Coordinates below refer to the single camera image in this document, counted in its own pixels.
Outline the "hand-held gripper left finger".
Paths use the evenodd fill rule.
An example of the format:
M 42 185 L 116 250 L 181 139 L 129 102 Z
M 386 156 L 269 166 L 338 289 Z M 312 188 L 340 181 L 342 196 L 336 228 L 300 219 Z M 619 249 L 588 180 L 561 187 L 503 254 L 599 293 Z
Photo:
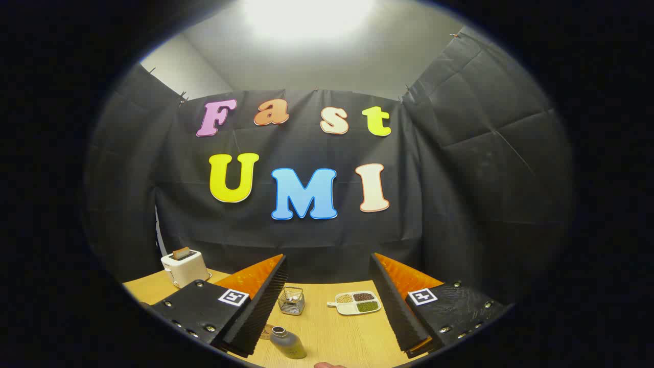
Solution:
M 248 358 L 287 279 L 287 257 L 279 254 L 214 283 L 191 281 L 149 311 L 194 340 Z

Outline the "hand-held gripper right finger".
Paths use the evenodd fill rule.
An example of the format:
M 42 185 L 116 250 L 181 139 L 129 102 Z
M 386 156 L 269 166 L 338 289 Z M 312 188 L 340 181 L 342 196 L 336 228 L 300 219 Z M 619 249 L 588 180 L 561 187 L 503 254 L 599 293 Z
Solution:
M 379 253 L 370 256 L 369 276 L 408 358 L 458 344 L 511 307 L 461 281 L 439 281 Z

